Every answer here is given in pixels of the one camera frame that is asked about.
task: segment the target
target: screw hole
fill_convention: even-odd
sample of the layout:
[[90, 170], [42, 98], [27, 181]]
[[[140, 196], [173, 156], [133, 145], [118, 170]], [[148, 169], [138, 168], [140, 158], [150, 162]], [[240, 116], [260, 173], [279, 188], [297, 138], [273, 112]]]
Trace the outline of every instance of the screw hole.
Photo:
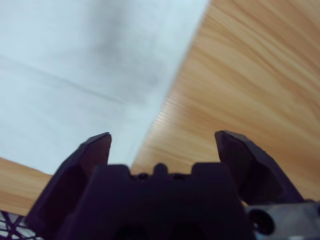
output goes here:
[[271, 216], [261, 209], [253, 209], [249, 212], [248, 217], [252, 223], [252, 226], [255, 231], [264, 234], [270, 235], [275, 230], [275, 222]]
[[182, 181], [182, 180], [185, 180], [185, 176], [182, 175], [182, 174], [176, 173], [176, 174], [173, 175], [173, 179]]
[[138, 179], [139, 180], [146, 180], [148, 178], [148, 174], [147, 173], [140, 173], [138, 175]]

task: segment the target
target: white paper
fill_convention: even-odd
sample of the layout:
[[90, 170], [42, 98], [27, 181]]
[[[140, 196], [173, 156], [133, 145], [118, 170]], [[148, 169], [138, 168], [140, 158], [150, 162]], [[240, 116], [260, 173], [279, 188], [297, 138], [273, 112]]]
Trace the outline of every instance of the white paper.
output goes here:
[[110, 132], [130, 166], [208, 0], [0, 2], [0, 156], [53, 174]]

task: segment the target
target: black wire mesh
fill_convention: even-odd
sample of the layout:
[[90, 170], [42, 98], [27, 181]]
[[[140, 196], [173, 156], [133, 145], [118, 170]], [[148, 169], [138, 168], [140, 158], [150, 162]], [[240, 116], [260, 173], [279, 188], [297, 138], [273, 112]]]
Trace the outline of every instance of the black wire mesh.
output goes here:
[[0, 211], [0, 240], [43, 240], [28, 229], [24, 220], [24, 216]]

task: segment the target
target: wooden surface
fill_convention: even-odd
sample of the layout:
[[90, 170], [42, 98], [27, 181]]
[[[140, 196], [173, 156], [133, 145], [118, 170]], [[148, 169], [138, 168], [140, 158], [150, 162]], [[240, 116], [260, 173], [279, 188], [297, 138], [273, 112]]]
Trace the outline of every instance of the wooden surface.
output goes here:
[[[318, 0], [215, 0], [132, 172], [218, 161], [214, 133], [227, 129], [320, 199], [319, 12]], [[0, 209], [26, 214], [50, 176], [0, 166]]]

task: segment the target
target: wooden table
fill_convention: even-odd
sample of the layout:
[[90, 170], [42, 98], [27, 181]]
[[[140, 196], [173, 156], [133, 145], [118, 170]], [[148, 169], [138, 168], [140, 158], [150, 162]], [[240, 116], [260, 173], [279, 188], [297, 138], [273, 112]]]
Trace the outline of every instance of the wooden table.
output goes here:
[[[134, 166], [218, 161], [214, 133], [253, 140], [320, 198], [320, 1], [215, 0]], [[25, 215], [50, 176], [0, 159], [0, 209]]]

